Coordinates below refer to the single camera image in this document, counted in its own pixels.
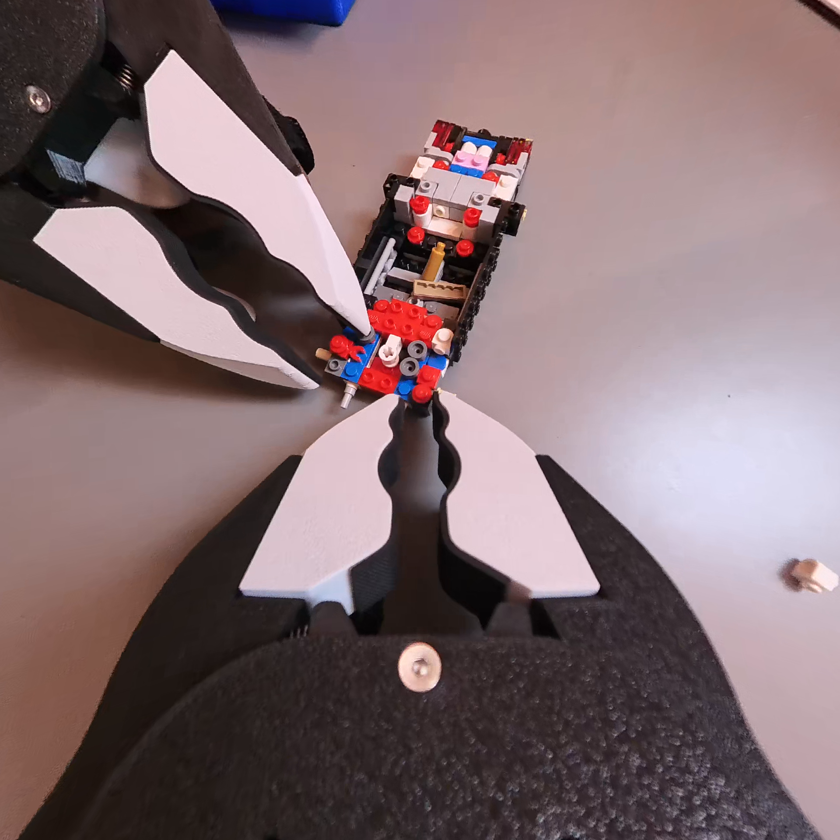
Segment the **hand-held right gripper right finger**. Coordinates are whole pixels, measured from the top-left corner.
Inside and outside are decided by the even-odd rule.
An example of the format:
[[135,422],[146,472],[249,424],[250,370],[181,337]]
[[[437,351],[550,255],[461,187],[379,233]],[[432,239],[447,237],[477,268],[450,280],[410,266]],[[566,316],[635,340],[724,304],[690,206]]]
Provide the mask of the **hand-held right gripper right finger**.
[[543,469],[550,462],[440,393],[440,580],[481,623],[502,602],[529,606],[600,590]]

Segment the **small white lego piece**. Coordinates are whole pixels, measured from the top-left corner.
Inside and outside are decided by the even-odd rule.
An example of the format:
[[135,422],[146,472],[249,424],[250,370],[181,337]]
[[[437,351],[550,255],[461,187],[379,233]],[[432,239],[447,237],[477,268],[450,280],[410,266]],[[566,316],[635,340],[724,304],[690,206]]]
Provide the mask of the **small white lego piece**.
[[785,574],[786,580],[799,592],[828,593],[839,582],[837,573],[813,559],[791,561]]

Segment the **partly built lego car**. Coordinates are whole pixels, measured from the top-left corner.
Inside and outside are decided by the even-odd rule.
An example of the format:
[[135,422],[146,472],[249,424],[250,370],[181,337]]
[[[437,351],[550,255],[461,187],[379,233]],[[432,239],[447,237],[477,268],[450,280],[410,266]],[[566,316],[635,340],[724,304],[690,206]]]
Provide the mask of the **partly built lego car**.
[[532,140],[438,120],[409,175],[391,174],[354,262],[371,334],[352,327],[317,352],[341,379],[341,407],[357,392],[428,409],[466,346],[502,239],[527,209],[517,199]]

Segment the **blue plastic bin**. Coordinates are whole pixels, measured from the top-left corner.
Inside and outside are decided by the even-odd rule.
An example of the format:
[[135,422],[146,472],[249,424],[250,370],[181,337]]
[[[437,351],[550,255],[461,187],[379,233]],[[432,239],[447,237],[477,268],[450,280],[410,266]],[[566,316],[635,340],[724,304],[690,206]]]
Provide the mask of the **blue plastic bin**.
[[268,20],[341,26],[354,0],[349,1],[211,1],[218,12]]

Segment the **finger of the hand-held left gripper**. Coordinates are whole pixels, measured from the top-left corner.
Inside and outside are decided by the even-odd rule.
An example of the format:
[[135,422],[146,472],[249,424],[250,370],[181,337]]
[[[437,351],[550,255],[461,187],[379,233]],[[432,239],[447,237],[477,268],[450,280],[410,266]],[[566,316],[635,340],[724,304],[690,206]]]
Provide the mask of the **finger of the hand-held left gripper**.
[[305,175],[294,175],[175,51],[144,85],[150,152],[196,196],[241,216],[268,252],[298,269],[362,335],[359,281]]
[[302,390],[319,375],[210,287],[156,219],[119,206],[55,210],[34,243],[164,346],[250,379]]

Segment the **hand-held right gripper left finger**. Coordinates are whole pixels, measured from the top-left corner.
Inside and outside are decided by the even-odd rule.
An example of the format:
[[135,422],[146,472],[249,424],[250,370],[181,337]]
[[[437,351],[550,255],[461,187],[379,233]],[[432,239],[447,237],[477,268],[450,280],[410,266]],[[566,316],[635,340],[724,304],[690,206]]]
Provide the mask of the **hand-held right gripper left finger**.
[[239,583],[243,595],[337,602],[350,615],[385,598],[396,573],[380,460],[392,416],[400,419],[400,399],[387,395],[308,447]]

